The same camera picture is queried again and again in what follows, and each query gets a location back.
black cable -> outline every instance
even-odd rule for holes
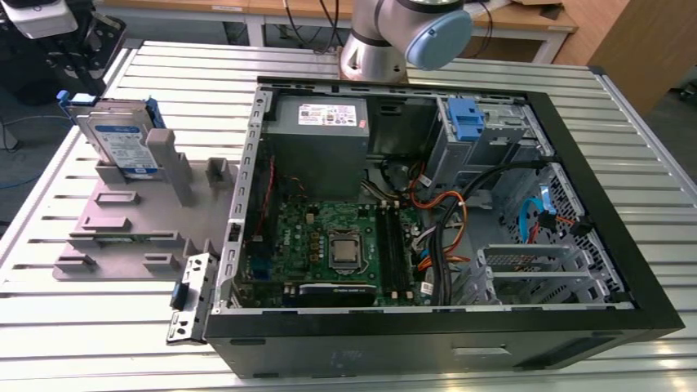
[[[311,47],[310,44],[312,43],[312,40],[308,42],[306,41],[306,39],[303,38],[302,34],[300,34],[300,29],[296,25],[295,25],[295,19],[294,19],[294,14],[291,12],[291,7],[288,5],[288,1],[290,0],[283,0],[283,8],[286,9],[286,15],[288,15],[288,20],[290,20],[290,23],[291,23],[291,28],[294,29],[294,32],[295,32],[295,36],[298,37],[298,40],[300,41],[302,45],[304,45],[306,47]],[[327,15],[327,19],[330,20],[330,24],[332,26],[332,34],[331,34],[331,37],[330,37],[330,41],[327,42],[327,45],[326,45],[326,49],[323,49],[322,51],[318,51],[315,50],[315,54],[316,55],[324,55],[328,51],[330,51],[330,48],[331,48],[331,44],[332,44],[332,41],[334,41],[334,38],[335,38],[335,35],[338,36],[339,38],[339,32],[338,32],[338,23],[339,23],[339,0],[335,1],[335,5],[338,7],[338,9],[335,10],[335,20],[332,21],[331,20],[331,17],[330,17],[330,12],[327,11],[327,7],[326,7],[326,3],[324,3],[324,0],[320,0],[320,4],[323,6],[323,8],[326,9],[326,15]],[[322,30],[322,28],[318,30],[318,32],[315,32],[315,36],[312,39],[315,39],[315,37],[318,37],[318,34],[319,34],[319,31]]]
[[[380,176],[383,177],[383,181],[386,182],[386,184],[391,188],[392,193],[400,194],[402,190],[399,190],[396,188],[396,185],[392,182],[391,176],[388,175],[388,168],[391,167],[391,163],[388,162],[387,158],[383,159],[383,161],[380,162],[379,167],[380,167]]]
[[[331,36],[330,41],[327,41],[326,49],[323,51],[315,51],[316,55],[324,55],[331,48],[331,44],[335,42],[335,36],[339,37],[339,31],[338,31],[338,24],[339,24],[339,0],[335,0],[335,20],[332,21],[330,17],[330,12],[327,11],[327,5],[326,0],[319,0],[320,5],[323,6],[323,9],[326,10],[327,20],[330,21],[331,25]]]
[[[468,59],[476,59],[482,55],[482,53],[486,52],[486,50],[490,48],[490,42],[492,41],[492,38],[494,38],[492,13],[490,12],[490,7],[484,4],[484,2],[479,2],[479,3],[484,7],[484,11],[487,11],[487,16],[490,17],[490,21],[487,23],[487,31],[484,34],[484,39],[482,40],[480,49],[478,50],[478,52],[474,55],[468,56]]]
[[[339,37],[339,0],[336,0],[336,7],[338,9],[335,10],[335,20],[332,22],[332,19],[331,19],[331,16],[330,16],[330,11],[327,11],[327,5],[326,5],[326,0],[319,0],[319,4],[323,6],[323,10],[326,11],[326,16],[327,16],[327,20],[330,21],[330,25],[332,27],[332,33],[331,33],[331,38],[330,38],[330,41],[332,39],[335,39],[335,36],[338,36],[338,41],[339,41],[339,45],[343,47],[344,46],[344,42],[342,40],[342,37]]]
[[[442,222],[436,223],[436,230],[434,230],[434,233],[444,231],[444,224]],[[443,235],[435,235],[434,236],[434,247],[436,249],[444,248],[444,236]],[[432,263],[434,267],[440,269],[442,274],[442,284],[444,285],[442,291],[443,291],[443,298],[442,298],[442,304],[444,306],[450,305],[450,300],[452,297],[452,280],[451,280],[451,273],[450,273],[450,263],[446,259],[446,254],[443,252],[435,252],[432,255]]]
[[[430,251],[432,248],[435,248],[436,246],[434,245],[434,241],[436,239],[436,236],[432,234],[431,237],[428,238],[428,248],[430,248]],[[434,306],[440,306],[442,305],[442,301],[444,299],[444,286],[442,284],[443,282],[443,269],[439,268],[438,266],[438,260],[435,258],[432,258],[432,271],[434,271],[434,291],[432,291],[432,304]]]
[[[496,165],[495,167],[491,167],[490,169],[484,170],[466,185],[466,189],[462,192],[463,199],[466,202],[468,201],[472,194],[478,191],[479,188],[487,183],[487,181],[495,177],[499,173],[506,172],[512,169],[542,169],[546,167],[551,161],[538,160],[538,161],[526,161],[526,162],[512,162],[512,163],[503,163],[500,165]],[[440,238],[442,243],[438,243],[436,241],[431,242],[431,246],[428,248],[428,254],[432,258],[434,263],[434,271],[436,270],[436,262],[438,260],[446,259],[446,252],[443,247],[443,237],[444,237],[444,224],[448,222],[452,215],[456,213],[456,209],[460,206],[459,203],[452,203],[448,207],[448,210],[446,211],[444,215],[436,222],[436,229],[434,230],[432,236],[435,238]],[[448,261],[444,261],[446,268],[448,270],[447,274],[450,274],[450,268],[448,268]],[[450,297],[444,299],[444,302],[450,303]]]
[[[279,27],[278,24],[275,24],[274,27],[276,27],[276,30],[279,30],[279,34],[282,34],[282,35],[280,35],[280,38],[282,38],[282,39],[288,39],[288,38],[295,39],[295,37],[290,36],[288,33],[286,33],[286,32],[283,31],[283,29]],[[306,27],[306,26],[300,26],[300,27],[298,28],[298,31],[299,31],[298,34],[299,34],[299,35],[300,35],[300,31],[303,30],[303,27]],[[319,32],[323,31],[323,28],[324,28],[324,27],[318,27],[318,30],[315,30],[315,34],[314,34],[312,37],[307,40],[307,44],[308,44],[308,45],[310,45],[311,43],[315,42],[315,39],[316,39],[318,36],[319,36]],[[300,47],[302,47],[303,49],[312,49],[312,48],[306,48],[306,45],[303,44],[303,42],[299,42],[299,44],[300,44]]]
[[[306,40],[303,39],[302,37],[302,34],[300,34],[300,29],[298,28],[298,26],[295,25],[295,20],[294,20],[294,14],[291,14],[291,7],[288,5],[288,0],[283,0],[283,8],[286,8],[286,15],[288,15],[288,20],[291,22],[291,28],[294,29],[295,31],[295,36],[298,37],[298,39],[300,40],[302,42],[302,45],[307,45],[307,42]]]

metal bracket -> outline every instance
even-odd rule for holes
[[[170,306],[175,312],[170,321],[167,345],[204,345],[206,320],[211,309],[218,257],[200,253],[187,260],[182,281],[175,285]]]

ram slot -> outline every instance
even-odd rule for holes
[[[404,257],[403,224],[400,212],[395,208],[376,211],[379,235],[380,274],[383,293],[398,297],[399,292],[410,291],[408,265]]]

power supply label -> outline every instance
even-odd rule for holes
[[[131,178],[152,178],[158,164],[151,150],[144,146],[140,128],[123,125],[98,125],[99,143],[110,153],[124,175]]]
[[[300,107],[298,118],[300,125],[328,125],[356,127],[356,107],[352,105],[311,105]]]

sticker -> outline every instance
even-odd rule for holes
[[[550,26],[547,29],[554,30],[554,31],[575,31],[574,27],[566,27],[566,26]]]
[[[434,285],[430,282],[422,282],[422,294],[428,296],[434,294]]]
[[[158,164],[151,150],[142,143],[140,128],[122,125],[98,125],[99,142],[111,158],[131,178],[152,178]]]
[[[234,11],[242,12],[242,7],[230,7],[230,6],[211,6],[214,11]]]
[[[419,176],[419,182],[424,184],[426,187],[432,186],[432,179],[423,174]]]
[[[300,125],[326,125],[335,127],[356,126],[356,107],[352,105],[311,105],[300,107]]]

